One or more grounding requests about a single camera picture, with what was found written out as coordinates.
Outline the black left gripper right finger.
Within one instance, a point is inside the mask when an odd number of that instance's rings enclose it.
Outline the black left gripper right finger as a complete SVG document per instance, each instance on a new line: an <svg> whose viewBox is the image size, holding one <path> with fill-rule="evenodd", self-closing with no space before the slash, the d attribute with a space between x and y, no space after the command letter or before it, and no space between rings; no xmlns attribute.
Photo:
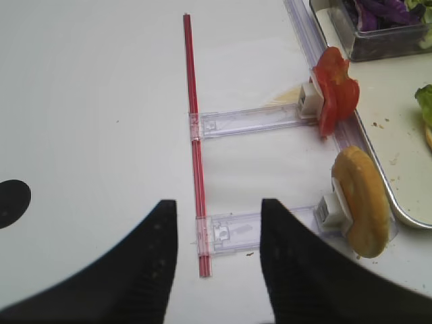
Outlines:
<svg viewBox="0 0 432 324"><path fill-rule="evenodd" d="M277 199L261 203L260 260L276 323L430 323L431 299L365 269Z"/></svg>

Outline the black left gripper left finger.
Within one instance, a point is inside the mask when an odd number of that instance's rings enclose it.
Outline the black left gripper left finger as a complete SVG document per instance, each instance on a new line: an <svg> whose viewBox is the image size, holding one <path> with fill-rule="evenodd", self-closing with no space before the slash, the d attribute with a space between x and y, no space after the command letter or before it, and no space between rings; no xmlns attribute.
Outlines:
<svg viewBox="0 0 432 324"><path fill-rule="evenodd" d="M178 258L176 202L161 200L119 244L1 311L2 323L163 323Z"/></svg>

